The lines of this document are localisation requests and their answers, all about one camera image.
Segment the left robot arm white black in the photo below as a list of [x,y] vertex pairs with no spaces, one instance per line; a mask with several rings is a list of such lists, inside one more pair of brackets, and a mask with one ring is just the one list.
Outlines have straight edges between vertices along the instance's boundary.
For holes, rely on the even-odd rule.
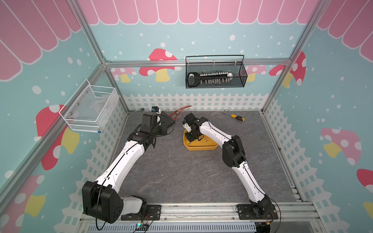
[[149,146],[155,147],[156,139],[168,134],[174,119],[164,112],[144,113],[142,123],[128,136],[127,141],[112,164],[95,181],[82,187],[83,213],[106,223],[114,223],[124,215],[139,218],[148,215],[144,198],[121,198],[120,187],[135,164]]

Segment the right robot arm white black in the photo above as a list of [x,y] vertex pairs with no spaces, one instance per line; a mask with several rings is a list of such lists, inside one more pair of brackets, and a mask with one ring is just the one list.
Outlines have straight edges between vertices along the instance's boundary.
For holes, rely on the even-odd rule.
[[272,217],[277,219],[277,211],[272,199],[263,191],[250,171],[244,146],[239,136],[231,136],[216,128],[207,118],[197,118],[194,114],[184,117],[183,127],[189,142],[207,136],[222,148],[223,162],[237,174],[248,194],[249,211],[254,218]]

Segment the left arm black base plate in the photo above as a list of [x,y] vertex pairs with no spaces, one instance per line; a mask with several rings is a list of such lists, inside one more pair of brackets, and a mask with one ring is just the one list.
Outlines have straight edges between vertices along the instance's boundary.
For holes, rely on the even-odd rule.
[[120,220],[122,221],[156,221],[160,220],[162,205],[147,205],[147,207],[141,208],[139,213],[122,215]]

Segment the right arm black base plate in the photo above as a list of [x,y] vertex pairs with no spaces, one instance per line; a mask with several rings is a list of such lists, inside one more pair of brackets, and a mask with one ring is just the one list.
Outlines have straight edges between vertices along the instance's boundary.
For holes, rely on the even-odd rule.
[[252,204],[237,204],[235,211],[239,215],[240,220],[273,221],[279,219],[278,213],[273,204],[269,208]]

